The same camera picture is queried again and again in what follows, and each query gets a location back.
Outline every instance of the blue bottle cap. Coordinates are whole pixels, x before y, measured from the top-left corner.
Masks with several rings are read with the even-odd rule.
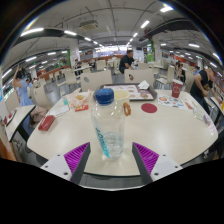
[[[114,101],[114,91],[112,89],[100,89],[96,92],[96,100],[100,105],[109,105]]]

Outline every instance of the water bottle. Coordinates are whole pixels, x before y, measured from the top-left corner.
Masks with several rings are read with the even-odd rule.
[[[124,109],[114,100],[112,89],[96,92],[96,104],[91,117],[103,154],[109,159],[118,159],[124,149]]]

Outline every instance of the cup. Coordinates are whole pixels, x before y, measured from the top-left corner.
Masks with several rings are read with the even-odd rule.
[[[177,79],[173,79],[172,97],[179,98],[183,83]]]

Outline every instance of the column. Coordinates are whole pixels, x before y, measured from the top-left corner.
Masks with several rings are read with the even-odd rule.
[[[78,40],[76,39],[70,39],[69,42],[70,42],[70,60],[71,60],[71,66],[73,67],[75,65],[76,59],[80,61],[79,45]]]

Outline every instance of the cafeteria table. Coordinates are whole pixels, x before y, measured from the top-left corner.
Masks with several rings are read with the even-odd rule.
[[[222,108],[221,108],[222,104],[219,104],[219,102],[216,100],[215,97],[211,97],[210,99],[211,99],[212,102],[216,105],[216,107],[218,107],[218,110],[219,110],[219,111],[218,111],[218,115],[217,115],[217,117],[216,117],[216,119],[215,119],[215,122],[214,122],[214,124],[216,125],[216,124],[218,123],[218,120],[219,120],[220,116],[221,116],[221,115],[224,116],[224,110],[222,111]]]
[[[171,95],[171,90],[156,91],[158,94]],[[190,94],[181,92],[180,99],[194,101],[197,108],[206,114]],[[212,135],[207,125],[196,119],[193,111],[187,107],[186,110],[179,110],[159,105],[158,99],[131,101],[131,116],[125,117],[124,153],[118,160],[111,161],[103,155],[92,125],[90,112],[94,103],[92,97],[88,102],[88,110],[71,110],[57,117],[47,132],[36,128],[28,140],[28,147],[40,156],[51,159],[90,142],[91,153],[84,173],[101,177],[134,177],[140,173],[132,154],[133,142],[158,154],[166,154],[181,165],[206,151],[218,137],[217,132]],[[143,112],[141,106],[144,103],[156,105],[157,112]],[[62,99],[51,110],[61,106]]]
[[[35,105],[31,106],[24,106],[24,107],[17,107],[17,110],[14,118],[10,122],[10,124],[5,128],[6,135],[9,142],[12,142],[13,137],[15,136],[16,132],[18,131],[23,139],[27,142],[29,135],[23,128],[23,121],[27,118],[27,116],[35,109]]]

